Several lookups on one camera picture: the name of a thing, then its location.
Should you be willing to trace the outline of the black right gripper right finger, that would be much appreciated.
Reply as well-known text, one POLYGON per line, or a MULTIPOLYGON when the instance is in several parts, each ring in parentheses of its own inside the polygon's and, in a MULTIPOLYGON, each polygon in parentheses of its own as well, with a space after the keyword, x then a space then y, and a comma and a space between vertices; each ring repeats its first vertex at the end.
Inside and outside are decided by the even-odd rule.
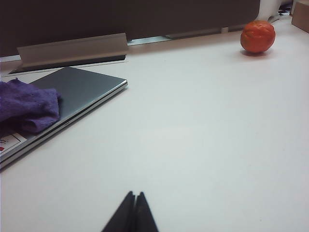
POLYGON ((135 207, 135 232, 159 232, 151 209, 143 192, 137 196, 135 207))

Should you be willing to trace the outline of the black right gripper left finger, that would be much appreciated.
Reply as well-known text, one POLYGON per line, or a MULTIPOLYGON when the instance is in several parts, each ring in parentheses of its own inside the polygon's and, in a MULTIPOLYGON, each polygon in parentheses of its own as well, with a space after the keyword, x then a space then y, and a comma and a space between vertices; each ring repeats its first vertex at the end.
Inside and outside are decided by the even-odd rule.
POLYGON ((135 195, 130 191, 120 203, 113 216, 103 228, 103 232, 128 232, 132 219, 135 195))

